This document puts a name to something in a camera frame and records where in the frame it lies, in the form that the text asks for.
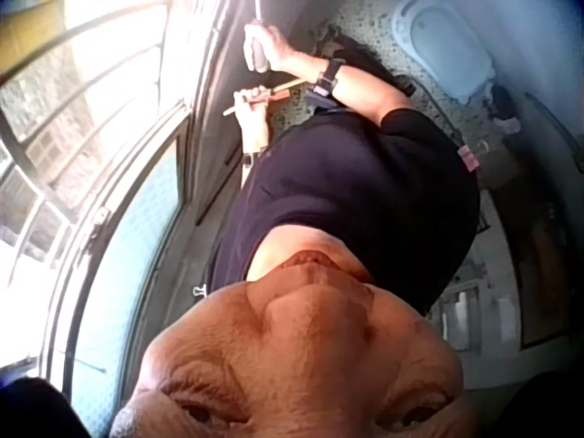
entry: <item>dark navy t-shirt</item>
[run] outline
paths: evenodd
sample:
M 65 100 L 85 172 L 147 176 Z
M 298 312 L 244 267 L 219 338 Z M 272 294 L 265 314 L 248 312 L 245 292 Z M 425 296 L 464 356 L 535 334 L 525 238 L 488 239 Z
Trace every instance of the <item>dark navy t-shirt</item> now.
M 475 237 L 479 193 L 454 144 L 412 109 L 381 128 L 319 114 L 260 157 L 207 269 L 208 290 L 243 281 L 264 237 L 282 224 L 334 235 L 378 287 L 426 312 Z

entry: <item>neck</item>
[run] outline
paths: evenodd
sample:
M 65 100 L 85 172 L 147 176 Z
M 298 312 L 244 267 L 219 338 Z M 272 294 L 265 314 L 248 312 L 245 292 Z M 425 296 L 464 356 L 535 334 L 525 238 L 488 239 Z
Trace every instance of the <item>neck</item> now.
M 302 225 L 281 225 L 271 230 L 255 251 L 246 280 L 260 279 L 301 251 L 320 251 L 348 274 L 367 282 L 373 281 L 365 266 L 343 242 Z

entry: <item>pink object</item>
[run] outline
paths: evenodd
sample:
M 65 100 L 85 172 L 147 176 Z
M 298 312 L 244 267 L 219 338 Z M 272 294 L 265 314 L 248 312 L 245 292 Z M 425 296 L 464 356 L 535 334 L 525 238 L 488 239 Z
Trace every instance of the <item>pink object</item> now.
M 468 146 L 464 146 L 458 150 L 458 155 L 463 159 L 464 164 L 466 164 L 466 169 L 469 172 L 474 172 L 481 166 L 475 155 Z

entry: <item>toilet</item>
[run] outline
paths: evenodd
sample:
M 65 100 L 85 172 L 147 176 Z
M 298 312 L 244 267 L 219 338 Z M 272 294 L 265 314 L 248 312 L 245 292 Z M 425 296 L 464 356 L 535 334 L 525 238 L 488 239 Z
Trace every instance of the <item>toilet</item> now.
M 495 77 L 483 44 L 444 0 L 403 0 L 391 28 L 400 47 L 464 105 Z

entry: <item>hand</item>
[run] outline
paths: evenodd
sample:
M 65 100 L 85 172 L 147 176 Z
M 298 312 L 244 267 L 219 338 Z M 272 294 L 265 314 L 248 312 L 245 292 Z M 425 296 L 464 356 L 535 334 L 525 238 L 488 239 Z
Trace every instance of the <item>hand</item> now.
M 234 93 L 235 116 L 241 127 L 244 153 L 261 152 L 269 144 L 268 101 L 249 103 L 263 91 L 265 87 L 256 87 Z
M 287 63 L 296 54 L 286 38 L 275 26 L 263 27 L 247 25 L 245 27 L 244 53 L 247 67 L 254 71 L 252 40 L 257 39 L 264 48 L 267 60 L 274 71 L 286 71 Z

